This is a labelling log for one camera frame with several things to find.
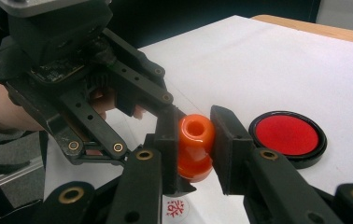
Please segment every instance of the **orange object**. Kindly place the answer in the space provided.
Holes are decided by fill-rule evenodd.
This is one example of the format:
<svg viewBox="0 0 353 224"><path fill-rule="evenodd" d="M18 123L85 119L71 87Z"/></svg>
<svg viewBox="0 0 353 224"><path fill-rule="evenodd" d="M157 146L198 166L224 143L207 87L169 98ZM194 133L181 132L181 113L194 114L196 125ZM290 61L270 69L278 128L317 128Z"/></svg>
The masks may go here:
<svg viewBox="0 0 353 224"><path fill-rule="evenodd" d="M209 175L214 137L214 125L204 116L193 114L179 121L178 172L182 177L199 182Z"/></svg>

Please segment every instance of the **red circular lid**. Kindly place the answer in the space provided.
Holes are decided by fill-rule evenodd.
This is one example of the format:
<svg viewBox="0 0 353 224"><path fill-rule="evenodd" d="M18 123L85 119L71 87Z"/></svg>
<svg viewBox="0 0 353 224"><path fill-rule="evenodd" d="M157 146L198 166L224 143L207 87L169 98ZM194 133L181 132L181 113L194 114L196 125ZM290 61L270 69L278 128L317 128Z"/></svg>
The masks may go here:
<svg viewBox="0 0 353 224"><path fill-rule="evenodd" d="M311 119L289 111L273 111L252 121L249 133L258 147L284 154L296 168L316 163L326 148L325 133Z"/></svg>

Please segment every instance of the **red disc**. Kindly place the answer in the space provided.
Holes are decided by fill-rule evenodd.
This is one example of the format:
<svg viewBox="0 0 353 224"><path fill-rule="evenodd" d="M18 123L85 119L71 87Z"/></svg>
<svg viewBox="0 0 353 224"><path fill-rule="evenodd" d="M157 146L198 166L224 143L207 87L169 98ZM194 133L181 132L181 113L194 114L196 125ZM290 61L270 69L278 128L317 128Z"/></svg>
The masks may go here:
<svg viewBox="0 0 353 224"><path fill-rule="evenodd" d="M258 140L284 155L299 156L318 145L316 130L306 121L287 115L273 115L256 126Z"/></svg>

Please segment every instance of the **white table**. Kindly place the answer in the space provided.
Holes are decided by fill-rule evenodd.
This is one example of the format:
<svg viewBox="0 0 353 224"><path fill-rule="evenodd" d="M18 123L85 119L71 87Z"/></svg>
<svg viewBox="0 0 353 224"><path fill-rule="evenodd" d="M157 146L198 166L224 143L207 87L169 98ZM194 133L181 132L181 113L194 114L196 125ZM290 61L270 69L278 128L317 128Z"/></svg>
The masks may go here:
<svg viewBox="0 0 353 224"><path fill-rule="evenodd" d="M307 182L334 194L353 183L353 43L261 21L231 17L141 49L166 71L174 104L187 114L209 117L211 105L231 109L247 128L257 116L288 110L314 120L328 147L314 166L301 170ZM156 119L108 112L108 123L129 148L154 132ZM49 141L45 197L63 183L82 180L100 187L121 173L108 164L74 166ZM248 223L242 196L223 196L212 172L184 196L183 215L163 223Z"/></svg>

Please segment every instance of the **human hand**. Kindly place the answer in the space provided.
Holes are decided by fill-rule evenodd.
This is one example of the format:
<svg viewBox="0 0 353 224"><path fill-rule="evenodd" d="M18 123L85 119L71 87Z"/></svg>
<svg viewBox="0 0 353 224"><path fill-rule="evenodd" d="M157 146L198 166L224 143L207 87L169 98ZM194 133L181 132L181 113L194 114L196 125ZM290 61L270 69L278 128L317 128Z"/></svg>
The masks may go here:
<svg viewBox="0 0 353 224"><path fill-rule="evenodd" d="M115 108L115 92L111 89L102 89L92 93L90 104L103 118L106 111ZM142 119L144 110L137 107L134 117ZM0 84L0 133L10 130L41 131L43 128L21 106L14 105L8 98L7 90Z"/></svg>

